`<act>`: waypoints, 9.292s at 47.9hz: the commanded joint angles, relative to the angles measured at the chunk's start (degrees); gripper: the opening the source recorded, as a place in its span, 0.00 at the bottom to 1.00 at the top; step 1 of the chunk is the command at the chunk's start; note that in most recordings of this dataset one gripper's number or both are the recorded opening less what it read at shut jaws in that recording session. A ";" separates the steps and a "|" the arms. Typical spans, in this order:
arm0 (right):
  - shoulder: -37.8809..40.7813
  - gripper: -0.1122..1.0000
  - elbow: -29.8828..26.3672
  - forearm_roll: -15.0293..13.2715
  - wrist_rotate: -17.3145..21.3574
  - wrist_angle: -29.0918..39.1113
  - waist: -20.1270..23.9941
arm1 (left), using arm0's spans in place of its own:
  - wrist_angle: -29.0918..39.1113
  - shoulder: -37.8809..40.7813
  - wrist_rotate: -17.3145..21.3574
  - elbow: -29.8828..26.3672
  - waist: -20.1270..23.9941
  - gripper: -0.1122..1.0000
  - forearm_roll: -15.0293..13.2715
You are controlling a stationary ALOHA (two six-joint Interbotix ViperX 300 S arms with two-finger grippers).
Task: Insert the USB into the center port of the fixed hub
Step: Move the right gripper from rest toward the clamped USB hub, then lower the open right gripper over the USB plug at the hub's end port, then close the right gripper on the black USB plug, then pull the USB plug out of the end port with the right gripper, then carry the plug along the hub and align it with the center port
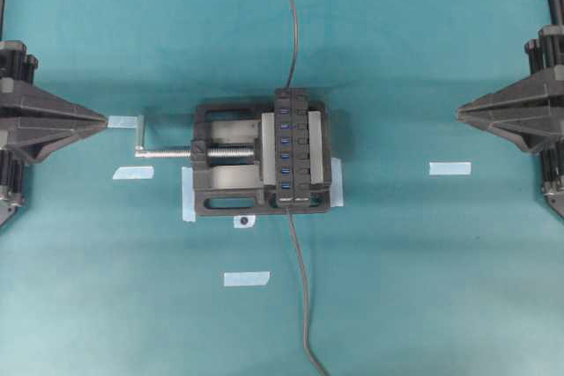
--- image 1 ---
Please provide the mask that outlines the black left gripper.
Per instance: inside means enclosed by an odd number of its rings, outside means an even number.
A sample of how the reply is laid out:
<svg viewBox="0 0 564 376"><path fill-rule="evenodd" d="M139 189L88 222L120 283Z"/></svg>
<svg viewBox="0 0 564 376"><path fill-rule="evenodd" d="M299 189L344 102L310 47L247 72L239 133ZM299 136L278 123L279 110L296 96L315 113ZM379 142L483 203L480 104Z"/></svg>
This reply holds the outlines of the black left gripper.
<svg viewBox="0 0 564 376"><path fill-rule="evenodd" d="M1 116L89 122L10 122L1 130L1 202L24 204L25 164L39 164L55 151L108 128L107 118L33 84L39 61L22 41L1 42Z"/></svg>

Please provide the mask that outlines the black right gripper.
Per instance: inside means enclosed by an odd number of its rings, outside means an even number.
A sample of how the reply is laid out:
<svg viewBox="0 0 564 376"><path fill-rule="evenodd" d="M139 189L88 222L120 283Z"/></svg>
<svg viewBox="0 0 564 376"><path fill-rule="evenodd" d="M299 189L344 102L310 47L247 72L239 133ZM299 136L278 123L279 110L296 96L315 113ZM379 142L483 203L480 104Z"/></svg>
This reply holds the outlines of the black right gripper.
<svg viewBox="0 0 564 376"><path fill-rule="evenodd" d="M563 192L563 27L544 26L524 47L531 75L496 92L487 93L456 110L457 121L503 138L524 153L540 157L545 195ZM462 118L471 113L535 107L540 110L538 134Z"/></svg>

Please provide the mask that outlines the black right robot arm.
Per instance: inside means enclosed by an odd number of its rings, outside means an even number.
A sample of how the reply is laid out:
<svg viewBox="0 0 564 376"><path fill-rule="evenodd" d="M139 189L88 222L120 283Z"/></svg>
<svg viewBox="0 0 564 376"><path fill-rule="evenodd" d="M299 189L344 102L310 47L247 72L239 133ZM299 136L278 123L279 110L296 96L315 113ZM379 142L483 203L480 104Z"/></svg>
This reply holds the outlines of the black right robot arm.
<svg viewBox="0 0 564 376"><path fill-rule="evenodd" d="M563 192L563 0L547 0L551 23L527 41L530 75L456 111L476 129L539 155L545 195Z"/></svg>

